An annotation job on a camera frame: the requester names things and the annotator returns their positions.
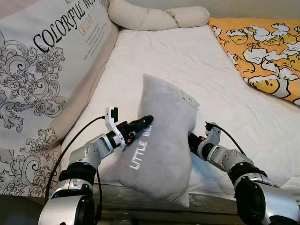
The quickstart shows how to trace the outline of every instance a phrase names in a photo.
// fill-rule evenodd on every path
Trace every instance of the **gray pillow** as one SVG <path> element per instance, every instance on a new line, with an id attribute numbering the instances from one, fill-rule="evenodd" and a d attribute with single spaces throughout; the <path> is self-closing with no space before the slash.
<path id="1" fill-rule="evenodd" d="M 188 133 L 196 123 L 199 104 L 159 78 L 144 75 L 141 118 L 153 123 L 127 146 L 112 168 L 111 179 L 145 195 L 189 206 L 191 155 Z"/>

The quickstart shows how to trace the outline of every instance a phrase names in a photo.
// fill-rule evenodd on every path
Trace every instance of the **white pillow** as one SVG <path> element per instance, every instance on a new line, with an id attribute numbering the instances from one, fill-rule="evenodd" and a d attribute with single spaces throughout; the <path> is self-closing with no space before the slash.
<path id="1" fill-rule="evenodd" d="M 125 0 L 111 0 L 108 15 L 114 23 L 131 30 L 204 26 L 210 17 L 207 9 L 203 7 L 183 7 L 163 11 L 135 6 Z"/>
<path id="2" fill-rule="evenodd" d="M 114 23 L 131 30 L 165 30 L 177 27 L 174 19 L 163 10 L 135 6 L 125 0 L 112 0 L 108 15 Z"/>
<path id="3" fill-rule="evenodd" d="M 181 28 L 205 26 L 210 18 L 208 10 L 201 6 L 171 8 L 166 12 L 170 14 Z"/>

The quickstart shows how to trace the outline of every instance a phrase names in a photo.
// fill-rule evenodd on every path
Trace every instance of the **printed pillow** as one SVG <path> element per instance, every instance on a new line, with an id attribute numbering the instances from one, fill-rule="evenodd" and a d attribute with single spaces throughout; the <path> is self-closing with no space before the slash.
<path id="1" fill-rule="evenodd" d="M 188 207 L 188 133 L 195 126 L 199 104 L 159 78 L 144 75 L 143 85 L 138 117 L 152 115 L 154 121 L 124 149 L 105 180 Z"/>
<path id="2" fill-rule="evenodd" d="M 0 3 L 0 194 L 44 196 L 118 30 L 107 0 Z"/>

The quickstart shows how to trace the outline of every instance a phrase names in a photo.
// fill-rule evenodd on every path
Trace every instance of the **cartoon print blanket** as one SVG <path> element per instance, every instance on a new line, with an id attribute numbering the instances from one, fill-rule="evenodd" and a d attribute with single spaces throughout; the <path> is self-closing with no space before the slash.
<path id="1" fill-rule="evenodd" d="M 209 26 L 246 83 L 300 105 L 300 19 L 210 18 Z"/>

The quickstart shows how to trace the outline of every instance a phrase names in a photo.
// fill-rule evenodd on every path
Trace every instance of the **white bed sheet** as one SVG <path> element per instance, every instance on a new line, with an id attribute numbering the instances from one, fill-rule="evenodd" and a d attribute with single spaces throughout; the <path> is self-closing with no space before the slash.
<path id="1" fill-rule="evenodd" d="M 200 103 L 196 135 L 204 135 L 205 121 L 216 122 L 276 185 L 300 200 L 300 108 L 244 83 L 208 26 L 122 30 L 89 105 L 62 148 L 109 105 L 119 108 L 119 122 L 136 120 L 143 73 L 173 83 Z M 68 150 L 62 168 L 71 151 L 106 132 L 103 120 L 87 128 Z M 224 134 L 220 144 L 235 148 Z M 116 149 L 102 161 L 102 182 L 119 155 Z M 193 155 L 189 192 L 233 199 L 234 189 L 224 172 Z"/>

